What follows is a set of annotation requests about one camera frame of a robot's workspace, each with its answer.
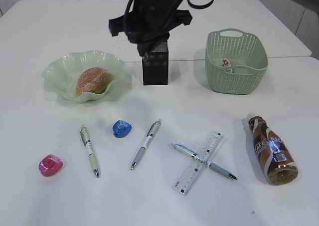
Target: basket handle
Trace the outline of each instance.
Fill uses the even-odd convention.
[[[239,30],[239,29],[235,29],[235,28],[223,29],[223,30],[220,30],[218,33],[221,35],[222,32],[226,32],[226,31],[235,31],[235,32],[242,33],[243,35],[247,34],[246,32]]]

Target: plastic bottle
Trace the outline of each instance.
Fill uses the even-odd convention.
[[[254,150],[266,179],[274,185],[291,182],[298,176],[298,167],[282,139],[255,113],[247,116],[253,133]]]

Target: pen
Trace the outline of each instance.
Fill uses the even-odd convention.
[[[156,134],[156,132],[159,130],[160,127],[160,123],[161,120],[157,120],[155,123],[152,124],[147,137],[143,143],[143,145],[140,147],[140,150],[138,151],[138,153],[136,154],[133,163],[131,165],[131,170],[134,169],[134,167],[139,163],[139,161],[141,160],[143,154],[145,153],[146,149],[148,148],[148,146],[150,145],[154,135]]]
[[[205,164],[208,168],[210,168],[211,170],[220,173],[221,175],[230,178],[230,179],[234,179],[237,180],[237,177],[234,176],[231,172],[223,169],[222,167],[218,166],[217,164],[214,164],[211,161],[205,161],[202,158],[200,158],[194,151],[190,150],[189,148],[185,147],[184,145],[179,145],[179,144],[172,144],[174,146],[174,148],[180,152],[182,152],[185,155],[189,155],[191,156],[192,159],[201,162],[202,164]]]
[[[98,161],[97,161],[95,154],[94,154],[94,151],[92,149],[92,143],[90,140],[88,129],[84,125],[82,125],[80,134],[82,137],[83,144],[86,147],[86,151],[88,152],[88,155],[89,155],[91,168],[92,168],[95,176],[98,178],[99,177]]]

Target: clear plastic ruler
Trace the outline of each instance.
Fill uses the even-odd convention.
[[[207,161],[210,156],[214,153],[218,144],[223,138],[223,133],[219,131],[210,132],[205,142],[199,148],[197,155]],[[202,170],[205,169],[205,165],[192,160],[188,165],[186,170],[182,173],[179,179],[174,184],[174,189],[180,192],[182,195],[187,195],[191,187],[195,184],[197,178],[202,173]]]

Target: pink object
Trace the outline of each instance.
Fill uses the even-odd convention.
[[[230,63],[230,60],[225,58],[224,60],[224,64],[227,65],[227,66],[231,66],[231,63]]]
[[[63,161],[55,155],[48,155],[39,164],[39,170],[46,176],[55,175],[63,166]]]

